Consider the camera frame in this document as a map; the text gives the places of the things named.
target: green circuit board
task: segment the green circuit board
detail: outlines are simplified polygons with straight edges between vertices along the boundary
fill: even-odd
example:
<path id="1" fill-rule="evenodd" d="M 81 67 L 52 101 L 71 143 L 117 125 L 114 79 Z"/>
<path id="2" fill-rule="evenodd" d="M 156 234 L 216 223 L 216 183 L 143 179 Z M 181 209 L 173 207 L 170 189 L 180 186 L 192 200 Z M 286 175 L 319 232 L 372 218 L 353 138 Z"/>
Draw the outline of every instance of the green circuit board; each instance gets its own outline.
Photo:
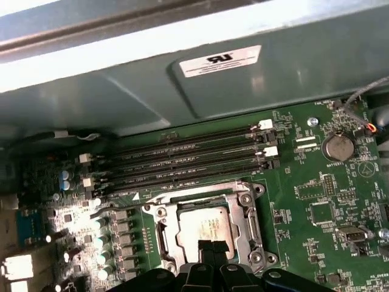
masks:
<path id="1" fill-rule="evenodd" d="M 367 104 L 363 100 L 358 103 L 357 110 L 368 116 Z M 317 118 L 316 127 L 308 125 L 310 117 Z M 388 189 L 380 170 L 377 145 L 374 137 L 353 138 L 355 149 L 352 158 L 345 162 L 329 160 L 322 149 L 325 139 L 339 132 L 352 136 L 358 129 L 358 124 L 343 109 L 334 109 L 332 101 L 288 106 L 125 137 L 110 149 L 136 149 L 158 144 L 167 136 L 185 139 L 249 127 L 267 119 L 272 120 L 277 132 L 280 155 L 277 168 L 201 178 L 190 186 L 181 187 L 235 179 L 264 185 L 266 192 L 257 199 L 256 208 L 264 248 L 278 256 L 276 266 L 316 282 L 324 276 L 322 284 L 337 291 L 387 291 L 389 258 L 381 254 L 379 247 L 389 241 L 381 239 L 378 232 L 389 227 L 386 214 L 382 211 L 382 206 L 388 203 Z M 69 157 L 101 151 L 107 151 L 107 147 L 82 146 L 70 151 Z M 31 174 L 41 170 L 47 173 L 50 169 L 47 168 L 48 163 L 35 159 L 24 166 L 24 172 Z M 41 204 L 46 208 L 65 208 L 72 202 L 84 200 L 83 193 L 77 191 L 64 193 L 65 197 L 71 196 L 64 201 L 47 200 L 54 190 L 45 182 L 37 182 L 34 189 L 45 197 Z M 121 194 L 112 201 L 117 206 L 130 206 L 146 202 L 161 192 L 159 188 L 149 187 Z M 139 235 L 136 241 L 139 268 L 144 272 L 160 263 L 154 221 L 151 216 L 140 212 L 134 213 L 133 221 L 134 232 Z M 364 240 L 363 244 L 347 242 L 339 234 L 339 230 L 345 226 L 362 226 L 371 231 L 372 237 Z M 117 283 L 113 279 L 105 287 Z"/>

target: black ram slot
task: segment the black ram slot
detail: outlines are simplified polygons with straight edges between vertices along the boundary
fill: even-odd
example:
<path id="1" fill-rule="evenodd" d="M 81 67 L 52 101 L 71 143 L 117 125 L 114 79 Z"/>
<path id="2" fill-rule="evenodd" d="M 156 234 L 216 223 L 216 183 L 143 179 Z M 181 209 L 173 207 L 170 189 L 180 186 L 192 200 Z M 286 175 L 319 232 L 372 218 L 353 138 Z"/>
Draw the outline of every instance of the black ram slot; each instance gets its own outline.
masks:
<path id="1" fill-rule="evenodd" d="M 110 158 L 119 158 L 121 156 L 128 156 L 128 155 L 135 155 L 135 154 L 141 154 L 149 151 L 158 151 L 158 150 L 164 150 L 166 147 L 180 147 L 185 144 L 193 144 L 193 143 L 204 143 L 204 142 L 211 142 L 211 141 L 217 141 L 218 139 L 227 139 L 228 137 L 239 137 L 244 136 L 247 134 L 250 134 L 251 131 L 249 130 L 249 127 L 242 127 L 237 128 L 229 131 L 223 131 L 218 133 L 211 133 L 206 134 L 202 136 L 195 136 L 195 137 L 189 137 L 189 138 L 183 138 L 177 140 L 170 140 L 166 141 L 164 143 L 154 144 L 150 146 L 144 146 L 134 149 L 127 149 L 122 151 L 116 151 L 110 154 L 106 154 L 107 157 Z"/>
<path id="2" fill-rule="evenodd" d="M 174 176 L 174 175 L 177 175 L 176 173 L 179 173 L 179 172 L 191 171 L 191 172 L 200 173 L 200 172 L 208 170 L 208 168 L 210 168 L 210 167 L 217 167 L 220 164 L 244 162 L 244 161 L 248 161 L 248 160 L 253 160 L 255 158 L 256 157 L 253 155 L 253 153 L 251 153 L 251 155 L 249 155 L 249 157 L 247 155 L 244 155 L 243 157 L 240 157 L 240 158 L 236 157 L 235 159 L 232 159 L 232 160 L 219 158 L 217 160 L 215 159 L 216 160 L 215 162 L 211 162 L 208 164 L 202 164 L 202 165 L 199 165 L 197 167 L 180 167 L 180 168 L 176 168 L 176 169 L 168 169 L 164 172 L 151 172 L 151 173 L 144 174 L 144 175 L 127 175 L 127 176 L 124 176 L 122 178 L 110 179 L 108 181 L 108 183 L 118 184 L 118 183 L 129 183 L 128 181 L 134 181 L 134 182 L 136 182 L 136 181 L 149 181 L 150 178 L 155 178 L 157 176 L 164 176 L 164 175 Z"/>
<path id="3" fill-rule="evenodd" d="M 252 149 L 250 150 L 245 150 L 242 152 L 238 153 L 231 153 L 228 155 L 223 155 L 223 157 L 214 157 L 214 158 L 208 158 L 206 157 L 205 159 L 201 159 L 201 157 L 197 156 L 191 156 L 191 158 L 195 159 L 172 159 L 171 161 L 168 161 L 165 165 L 158 165 L 158 162 L 153 163 L 153 164 L 148 164 L 144 165 L 141 169 L 139 167 L 128 167 L 125 169 L 118 170 L 116 172 L 112 172 L 108 175 L 105 176 L 107 179 L 124 179 L 127 176 L 139 176 L 139 175 L 149 175 L 151 173 L 156 173 L 156 172 L 165 172 L 165 171 L 176 171 L 181 168 L 184 169 L 190 169 L 192 167 L 198 167 L 198 166 L 204 166 L 206 164 L 212 164 L 212 163 L 217 163 L 221 161 L 227 161 L 229 159 L 234 160 L 234 159 L 241 159 L 241 158 L 246 158 L 248 156 L 253 156 L 254 151 Z"/>
<path id="4" fill-rule="evenodd" d="M 162 155 L 154 155 L 148 157 L 147 159 L 127 159 L 120 162 L 112 163 L 111 167 L 109 167 L 108 170 L 113 172 L 118 169 L 122 169 L 124 167 L 141 167 L 144 166 L 145 164 L 166 163 L 174 159 L 185 159 L 185 158 L 191 158 L 192 156 L 202 156 L 202 155 L 223 153 L 223 152 L 235 151 L 235 150 L 242 151 L 239 149 L 243 149 L 245 147 L 252 147 L 253 149 L 255 149 L 255 147 L 257 146 L 255 145 L 254 141 L 246 140 L 246 141 L 238 141 L 238 142 L 233 142 L 233 143 L 223 144 L 223 145 L 214 145 L 211 147 L 204 148 L 202 150 L 196 148 L 196 149 L 188 149 L 185 151 L 181 151 L 180 153 L 174 153 L 174 152 L 163 153 Z"/>
<path id="5" fill-rule="evenodd" d="M 183 175 L 183 176 L 177 176 L 173 178 L 163 178 L 163 179 L 155 179 L 153 181 L 147 181 L 147 182 L 135 182 L 132 184 L 125 184 L 122 186 L 111 186 L 109 188 L 109 191 L 111 193 L 116 192 L 124 192 L 124 191 L 134 191 L 139 189 L 146 189 L 148 187 L 160 187 L 160 186 L 166 186 L 169 187 L 171 185 L 175 184 L 186 184 L 189 182 L 192 182 L 194 179 L 202 179 L 202 178 L 212 178 L 215 176 L 221 176 L 221 175 L 234 175 L 238 173 L 245 173 L 245 172 L 252 172 L 256 170 L 261 170 L 261 166 L 258 165 L 257 162 L 251 162 L 246 164 L 245 166 L 237 167 L 235 165 L 230 165 L 228 167 L 221 167 L 219 170 L 211 170 L 207 172 L 203 172 L 201 174 L 191 173 L 189 175 Z"/>

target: chip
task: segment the chip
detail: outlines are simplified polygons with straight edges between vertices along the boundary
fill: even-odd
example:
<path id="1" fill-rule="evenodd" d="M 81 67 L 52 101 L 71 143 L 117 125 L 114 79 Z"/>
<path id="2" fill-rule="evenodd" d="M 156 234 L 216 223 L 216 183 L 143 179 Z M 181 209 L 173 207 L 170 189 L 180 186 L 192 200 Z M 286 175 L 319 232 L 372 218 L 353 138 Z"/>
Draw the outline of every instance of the chip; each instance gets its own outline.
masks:
<path id="1" fill-rule="evenodd" d="M 128 214 L 127 214 L 127 211 L 118 211 L 116 213 L 113 213 L 111 215 L 111 218 L 113 220 L 123 220 L 123 219 L 127 219 L 128 218 Z"/>
<path id="2" fill-rule="evenodd" d="M 135 259 L 131 260 L 124 260 L 122 262 L 119 262 L 119 267 L 123 269 L 134 269 L 137 265 L 137 262 Z"/>
<path id="3" fill-rule="evenodd" d="M 274 223 L 275 224 L 280 224 L 284 222 L 284 218 L 282 216 L 276 216 L 274 217 Z"/>
<path id="4" fill-rule="evenodd" d="M 116 249 L 115 254 L 117 256 L 122 256 L 122 257 L 131 257 L 134 255 L 135 252 L 136 252 L 135 247 L 127 246 L 127 247 L 122 248 L 122 249 Z"/>
<path id="5" fill-rule="evenodd" d="M 85 235 L 84 236 L 84 242 L 85 243 L 91 243 L 92 242 L 92 236 L 91 235 Z"/>
<path id="6" fill-rule="evenodd" d="M 74 270 L 75 273 L 79 273 L 79 272 L 81 272 L 81 266 L 80 265 L 75 265 L 73 267 L 73 270 Z"/>
<path id="7" fill-rule="evenodd" d="M 127 273 L 119 274 L 119 278 L 121 278 L 122 280 L 125 280 L 125 281 L 131 280 L 131 279 L 135 278 L 136 276 L 137 276 L 136 272 L 127 272 Z"/>
<path id="8" fill-rule="evenodd" d="M 184 247 L 188 262 L 199 261 L 199 240 L 224 240 L 229 247 L 226 253 L 227 258 L 233 259 L 235 247 L 231 235 L 230 218 L 225 207 L 183 212 L 179 220 L 181 231 L 177 235 L 177 241 L 180 246 Z"/>
<path id="9" fill-rule="evenodd" d="M 64 217 L 63 217 L 64 221 L 66 223 L 68 222 L 71 222 L 72 221 L 72 215 L 71 214 L 66 214 Z"/>
<path id="10" fill-rule="evenodd" d="M 332 223 L 332 207 L 329 202 L 313 203 L 309 208 L 314 226 Z"/>
<path id="11" fill-rule="evenodd" d="M 316 281 L 317 281 L 319 284 L 325 284 L 325 283 L 327 282 L 326 276 L 325 276 L 325 275 L 317 275 Z"/>
<path id="12" fill-rule="evenodd" d="M 331 284 L 338 285 L 338 284 L 340 284 L 340 275 L 339 274 L 328 274 L 327 281 Z"/>
<path id="13" fill-rule="evenodd" d="M 113 230 L 116 232 L 129 232 L 130 224 L 128 222 L 119 223 L 113 226 Z"/>
<path id="14" fill-rule="evenodd" d="M 133 237 L 130 234 L 122 235 L 118 241 L 121 245 L 129 245 L 133 242 Z"/>
<path id="15" fill-rule="evenodd" d="M 318 263 L 318 257 L 317 257 L 317 255 L 315 255 L 315 254 L 310 255 L 310 256 L 309 256 L 309 261 L 310 261 L 311 263 Z"/>

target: cable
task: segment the cable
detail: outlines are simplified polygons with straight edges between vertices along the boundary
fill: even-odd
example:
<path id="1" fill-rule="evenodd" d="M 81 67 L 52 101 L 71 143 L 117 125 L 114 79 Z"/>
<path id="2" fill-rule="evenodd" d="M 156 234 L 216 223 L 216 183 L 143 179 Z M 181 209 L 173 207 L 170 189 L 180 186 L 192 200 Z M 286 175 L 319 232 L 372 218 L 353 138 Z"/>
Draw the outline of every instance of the cable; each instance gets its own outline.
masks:
<path id="1" fill-rule="evenodd" d="M 383 77 L 379 80 L 376 80 L 372 83 L 370 83 L 369 85 L 366 85 L 365 87 L 357 90 L 356 92 L 354 92 L 349 98 L 348 100 L 346 101 L 345 103 L 345 106 L 344 106 L 344 110 L 345 112 L 350 116 L 352 117 L 354 120 L 358 121 L 359 123 L 361 123 L 363 126 L 367 127 L 369 130 L 369 123 L 367 120 L 361 118 L 360 116 L 358 116 L 354 111 L 353 109 L 350 107 L 351 106 L 351 103 L 354 102 L 358 97 L 361 96 L 361 94 L 385 83 L 385 82 L 388 82 L 389 81 L 389 76 L 386 76 L 386 77 Z"/>
<path id="2" fill-rule="evenodd" d="M 96 213 L 91 214 L 90 215 L 90 219 L 94 219 L 96 217 L 99 217 L 102 213 L 105 213 L 105 212 L 109 212 L 109 211 L 115 211 L 115 212 L 126 211 L 126 210 L 135 209 L 135 208 L 138 208 L 138 207 L 143 207 L 145 205 L 156 205 L 156 203 L 155 202 L 140 203 L 140 204 L 135 204 L 135 205 L 126 206 L 126 207 L 115 207 L 115 206 L 105 207 L 105 208 L 101 208 Z"/>
<path id="3" fill-rule="evenodd" d="M 6 150 L 10 151 L 20 145 L 30 144 L 34 142 L 43 141 L 46 139 L 62 139 L 67 137 L 76 137 L 78 140 L 94 141 L 98 138 L 116 138 L 117 136 L 112 133 L 96 132 L 95 130 L 62 130 L 62 131 L 50 131 L 44 133 L 38 133 L 32 136 L 22 138 L 20 140 L 11 143 Z"/>
<path id="4" fill-rule="evenodd" d="M 375 133 L 377 131 L 377 127 L 374 126 L 372 123 L 368 123 L 366 126 L 372 133 Z"/>

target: gray wire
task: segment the gray wire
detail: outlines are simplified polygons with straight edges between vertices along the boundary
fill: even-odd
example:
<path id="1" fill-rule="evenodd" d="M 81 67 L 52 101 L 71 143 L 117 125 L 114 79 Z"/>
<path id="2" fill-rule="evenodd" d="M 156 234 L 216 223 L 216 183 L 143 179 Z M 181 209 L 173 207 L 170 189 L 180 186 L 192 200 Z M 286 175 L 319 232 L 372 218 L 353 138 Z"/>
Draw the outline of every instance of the gray wire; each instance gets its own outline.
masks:
<path id="1" fill-rule="evenodd" d="M 369 124 L 369 122 L 367 120 L 364 120 L 363 118 L 361 118 L 360 116 L 358 116 L 350 107 L 351 103 L 353 101 L 355 101 L 361 94 L 379 86 L 380 84 L 383 84 L 385 82 L 388 82 L 389 81 L 389 76 L 386 76 L 386 77 L 383 77 L 379 80 L 376 80 L 372 83 L 370 83 L 369 85 L 366 85 L 365 87 L 361 88 L 360 90 L 357 90 L 356 92 L 354 92 L 349 98 L 348 100 L 346 101 L 345 103 L 345 106 L 344 106 L 344 109 L 345 109 L 345 112 L 350 116 L 352 117 L 354 120 L 360 122 L 362 125 L 364 126 L 367 126 Z"/>

